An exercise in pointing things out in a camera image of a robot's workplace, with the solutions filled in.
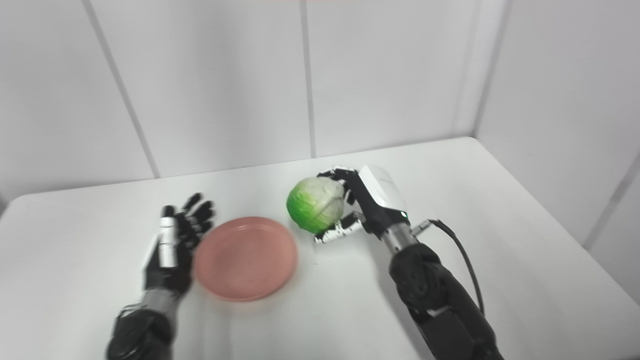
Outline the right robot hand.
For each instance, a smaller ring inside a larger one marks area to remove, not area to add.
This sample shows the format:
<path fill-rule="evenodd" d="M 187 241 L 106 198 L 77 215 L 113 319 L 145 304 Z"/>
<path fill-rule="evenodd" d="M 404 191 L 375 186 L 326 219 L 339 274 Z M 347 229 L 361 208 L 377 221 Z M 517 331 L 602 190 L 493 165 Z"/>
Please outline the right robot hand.
<path fill-rule="evenodd" d="M 328 243 L 359 230 L 375 235 L 393 254 L 416 242 L 406 202 L 386 170 L 375 165 L 359 170 L 335 166 L 317 177 L 339 182 L 345 192 L 343 200 L 349 205 L 357 204 L 359 210 L 316 233 L 315 243 Z"/>

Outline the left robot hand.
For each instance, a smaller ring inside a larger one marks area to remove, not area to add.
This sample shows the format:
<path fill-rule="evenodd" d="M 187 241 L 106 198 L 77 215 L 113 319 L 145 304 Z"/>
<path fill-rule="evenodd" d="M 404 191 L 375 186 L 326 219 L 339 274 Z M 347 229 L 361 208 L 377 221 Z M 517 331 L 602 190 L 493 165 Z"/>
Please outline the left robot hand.
<path fill-rule="evenodd" d="M 181 207 L 165 205 L 153 250 L 144 268 L 142 289 L 165 289 L 183 297 L 190 289 L 195 251 L 213 228 L 213 201 L 194 193 Z"/>

